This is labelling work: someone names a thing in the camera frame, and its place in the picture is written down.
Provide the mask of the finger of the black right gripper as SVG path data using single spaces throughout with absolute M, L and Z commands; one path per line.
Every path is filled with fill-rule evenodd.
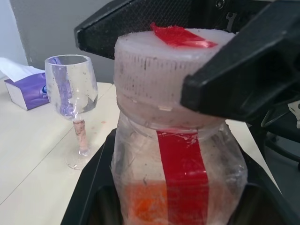
M 190 14 L 188 0 L 113 0 L 79 24 L 76 46 L 88 53 L 114 59 L 118 37 L 159 27 L 186 27 Z
M 197 113 L 248 122 L 299 98 L 300 3 L 277 0 L 184 79 L 180 103 Z

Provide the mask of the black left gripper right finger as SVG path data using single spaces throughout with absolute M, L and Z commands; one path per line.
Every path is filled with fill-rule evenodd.
M 233 213 L 231 225 L 298 225 L 292 210 L 276 185 L 247 153 L 242 152 L 248 168 L 247 185 Z

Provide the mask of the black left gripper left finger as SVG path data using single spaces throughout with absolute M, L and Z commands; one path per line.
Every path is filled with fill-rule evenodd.
M 111 173 L 116 129 L 84 167 L 62 225 L 121 225 L 120 202 Z

